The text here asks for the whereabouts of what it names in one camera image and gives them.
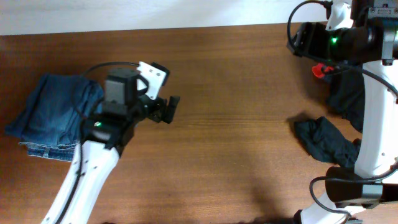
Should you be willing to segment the blue denim jeans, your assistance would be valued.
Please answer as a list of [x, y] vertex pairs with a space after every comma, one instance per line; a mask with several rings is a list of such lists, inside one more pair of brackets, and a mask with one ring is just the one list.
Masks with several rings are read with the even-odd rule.
[[94, 80], [46, 73], [28, 96], [24, 110], [5, 127], [5, 133], [19, 138], [30, 156], [71, 161], [80, 138], [78, 113], [89, 115], [103, 95]]

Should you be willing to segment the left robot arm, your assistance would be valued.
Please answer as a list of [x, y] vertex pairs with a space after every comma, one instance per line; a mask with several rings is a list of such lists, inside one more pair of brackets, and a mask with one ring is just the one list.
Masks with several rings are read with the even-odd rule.
[[124, 148], [145, 119], [171, 123], [179, 96], [158, 96], [170, 72], [141, 62], [135, 70], [115, 68], [105, 80], [100, 113], [91, 111], [80, 124], [80, 140], [55, 200], [43, 219], [49, 223], [87, 223], [98, 195]]

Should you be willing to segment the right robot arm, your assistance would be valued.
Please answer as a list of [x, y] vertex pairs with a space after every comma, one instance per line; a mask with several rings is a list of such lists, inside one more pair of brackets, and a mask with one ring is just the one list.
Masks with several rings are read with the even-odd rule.
[[322, 1], [328, 22], [289, 34], [299, 57], [364, 77], [363, 138], [353, 170], [332, 167], [325, 193], [294, 215], [295, 223], [353, 223], [354, 215], [397, 202], [397, 2]]

